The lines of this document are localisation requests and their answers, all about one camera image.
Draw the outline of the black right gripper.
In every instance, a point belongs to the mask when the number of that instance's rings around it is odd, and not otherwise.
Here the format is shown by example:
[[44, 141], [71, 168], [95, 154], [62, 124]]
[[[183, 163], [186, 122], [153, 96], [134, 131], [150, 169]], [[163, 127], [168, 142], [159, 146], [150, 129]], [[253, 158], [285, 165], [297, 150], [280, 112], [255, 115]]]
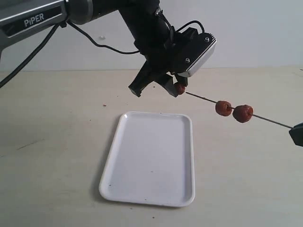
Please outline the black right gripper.
[[295, 125], [290, 131], [289, 135], [295, 145], [303, 147], [303, 123]]

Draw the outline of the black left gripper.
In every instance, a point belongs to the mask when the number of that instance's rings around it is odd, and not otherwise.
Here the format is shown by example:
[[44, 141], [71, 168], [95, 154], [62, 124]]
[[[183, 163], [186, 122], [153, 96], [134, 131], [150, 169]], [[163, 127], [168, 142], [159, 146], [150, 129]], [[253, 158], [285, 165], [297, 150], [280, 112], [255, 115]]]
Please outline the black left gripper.
[[[140, 97], [142, 91], [155, 81], [173, 97], [183, 94], [188, 86], [188, 79], [172, 72], [170, 68], [174, 57], [198, 34], [197, 29], [189, 27], [182, 33], [173, 31], [173, 40], [169, 36], [163, 42], [136, 40], [134, 44], [146, 61], [128, 86], [131, 92]], [[168, 72], [174, 75], [176, 82]]]

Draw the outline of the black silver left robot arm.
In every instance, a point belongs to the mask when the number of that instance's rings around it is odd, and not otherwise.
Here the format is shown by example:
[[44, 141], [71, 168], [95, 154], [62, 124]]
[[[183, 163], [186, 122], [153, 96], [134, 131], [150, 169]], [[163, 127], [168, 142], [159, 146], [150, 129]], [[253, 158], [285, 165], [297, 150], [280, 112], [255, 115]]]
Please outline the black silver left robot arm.
[[157, 0], [3, 0], [0, 3], [0, 47], [5, 49], [47, 28], [46, 38], [2, 81], [6, 85], [46, 45], [59, 27], [79, 30], [99, 17], [118, 11], [134, 37], [136, 51], [146, 59], [129, 85], [140, 96], [151, 82], [172, 96], [182, 94], [187, 79], [201, 66], [206, 34], [189, 24], [175, 29]]

